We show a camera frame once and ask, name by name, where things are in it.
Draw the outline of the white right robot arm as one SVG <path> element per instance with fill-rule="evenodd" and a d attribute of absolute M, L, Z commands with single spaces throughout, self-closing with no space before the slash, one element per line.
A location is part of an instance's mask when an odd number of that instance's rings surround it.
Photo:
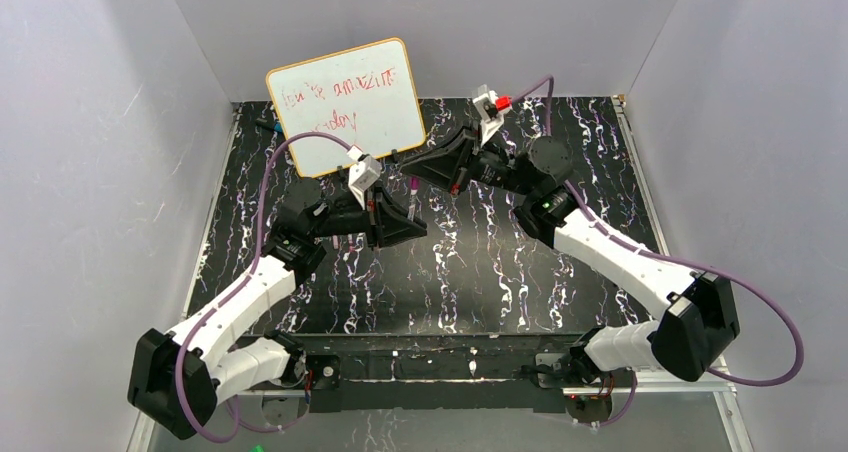
<path fill-rule="evenodd" d="M 521 196 L 512 213 L 526 235 L 588 265 L 651 315 L 649 322 L 591 329 L 560 359 L 559 371 L 540 366 L 540 373 L 590 383 L 622 368 L 662 369 L 695 382 L 739 335 L 728 279 L 659 259 L 598 218 L 569 189 L 568 149 L 553 137 L 510 154 L 464 127 L 404 160 L 401 171 L 453 195 L 475 181 Z"/>

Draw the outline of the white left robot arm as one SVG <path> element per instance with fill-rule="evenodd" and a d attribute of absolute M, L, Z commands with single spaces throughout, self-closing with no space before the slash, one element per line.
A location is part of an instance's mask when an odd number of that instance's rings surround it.
<path fill-rule="evenodd" d="M 128 402 L 180 440 L 204 434 L 219 405 L 272 380 L 304 378 L 296 370 L 302 345 L 272 333 L 239 348 L 237 341 L 270 308 L 312 277 L 327 250 L 323 239 L 363 235 L 371 248 L 422 238 L 427 225 L 409 215 L 380 182 L 365 200 L 345 192 L 325 196 L 315 179 L 291 185 L 282 197 L 257 261 L 221 294 L 165 332 L 150 329 L 137 341 Z"/>

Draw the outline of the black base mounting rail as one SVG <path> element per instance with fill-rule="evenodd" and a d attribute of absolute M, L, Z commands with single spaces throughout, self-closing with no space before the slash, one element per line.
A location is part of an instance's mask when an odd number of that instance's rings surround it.
<path fill-rule="evenodd" d="M 603 421 L 627 399 L 634 375 L 591 377 L 575 334 L 298 334 L 307 381 L 265 383 L 274 398 L 309 392 L 314 413 L 526 409 Z"/>

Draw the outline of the blue-capped marker behind whiteboard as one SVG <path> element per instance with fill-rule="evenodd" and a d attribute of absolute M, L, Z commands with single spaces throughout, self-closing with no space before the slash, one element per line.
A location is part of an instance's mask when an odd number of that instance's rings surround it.
<path fill-rule="evenodd" d="M 271 131 L 274 133 L 282 133 L 283 129 L 281 124 L 278 121 L 270 121 L 270 120 L 256 120 L 255 125 L 263 130 Z"/>

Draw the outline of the small orange-framed whiteboard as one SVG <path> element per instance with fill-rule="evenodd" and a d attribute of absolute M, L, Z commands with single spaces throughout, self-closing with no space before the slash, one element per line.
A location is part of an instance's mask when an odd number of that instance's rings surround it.
<path fill-rule="evenodd" d="M 266 86 L 286 138 L 337 137 L 375 158 L 426 141 L 405 43 L 389 38 L 279 67 Z"/>

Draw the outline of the white pen green tip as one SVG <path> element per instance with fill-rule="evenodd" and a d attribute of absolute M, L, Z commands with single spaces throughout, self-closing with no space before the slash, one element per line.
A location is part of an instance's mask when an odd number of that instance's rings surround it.
<path fill-rule="evenodd" d="M 407 218 L 412 220 L 416 215 L 416 207 L 417 207 L 417 191 L 413 190 L 409 194 L 409 202 L 408 202 L 408 214 Z"/>

